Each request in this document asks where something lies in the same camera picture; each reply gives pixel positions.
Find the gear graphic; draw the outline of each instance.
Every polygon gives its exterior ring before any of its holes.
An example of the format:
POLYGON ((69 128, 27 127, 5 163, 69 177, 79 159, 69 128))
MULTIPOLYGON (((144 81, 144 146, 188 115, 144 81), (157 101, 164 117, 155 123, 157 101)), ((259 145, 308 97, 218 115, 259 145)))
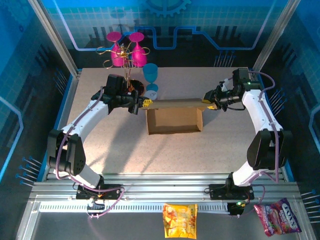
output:
POLYGON ((151 14, 156 14, 157 17, 163 15, 166 18, 174 14, 179 14, 181 10, 186 9, 186 5, 190 4, 190 0, 143 0, 141 3, 151 14))
POLYGON ((7 7, 12 17, 20 24, 23 24, 30 14, 28 0, 0 0, 0 7, 7 7))

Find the candy bag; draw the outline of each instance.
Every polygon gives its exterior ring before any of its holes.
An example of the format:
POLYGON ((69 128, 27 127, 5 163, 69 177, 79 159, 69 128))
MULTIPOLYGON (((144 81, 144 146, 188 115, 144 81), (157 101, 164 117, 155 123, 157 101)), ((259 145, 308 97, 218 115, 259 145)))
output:
POLYGON ((165 238, 197 239, 198 205, 163 206, 163 224, 165 238))
POLYGON ((301 228, 287 198, 271 205, 254 205, 254 209, 268 237, 274 234, 301 233, 301 228))

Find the cardboard box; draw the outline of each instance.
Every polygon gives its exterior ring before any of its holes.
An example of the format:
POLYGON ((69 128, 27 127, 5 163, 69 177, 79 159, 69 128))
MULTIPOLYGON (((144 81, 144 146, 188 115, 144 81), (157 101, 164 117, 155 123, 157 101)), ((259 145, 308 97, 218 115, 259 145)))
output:
POLYGON ((201 132, 202 112, 215 106, 201 102, 200 98, 156 100, 146 111, 148 134, 177 134, 201 132))

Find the glass panel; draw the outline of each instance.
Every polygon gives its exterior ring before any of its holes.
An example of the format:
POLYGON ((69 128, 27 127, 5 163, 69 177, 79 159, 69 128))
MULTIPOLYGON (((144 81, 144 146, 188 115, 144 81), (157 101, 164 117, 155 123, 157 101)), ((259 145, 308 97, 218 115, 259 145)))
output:
MULTIPOLYGON (((289 162, 301 193, 312 189, 320 192, 319 10, 318 0, 301 0, 262 69, 276 82, 269 97, 280 91, 275 94, 279 97, 273 97, 270 103, 275 105, 273 111, 279 123, 293 133, 294 147, 289 162)), ((320 236, 319 228, 314 230, 320 236)))
POLYGON ((12 239, 70 73, 27 0, 0 1, 0 33, 1 239, 12 239))
POLYGON ((43 0, 78 68, 100 68, 108 33, 142 32, 159 67, 252 67, 286 0, 43 0))

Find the yellow snack bag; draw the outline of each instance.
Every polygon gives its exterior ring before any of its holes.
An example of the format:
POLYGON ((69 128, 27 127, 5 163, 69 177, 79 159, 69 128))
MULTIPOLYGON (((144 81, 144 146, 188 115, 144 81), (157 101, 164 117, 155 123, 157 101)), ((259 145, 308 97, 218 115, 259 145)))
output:
POLYGON ((163 206, 163 224, 165 238, 197 239, 198 205, 163 206))

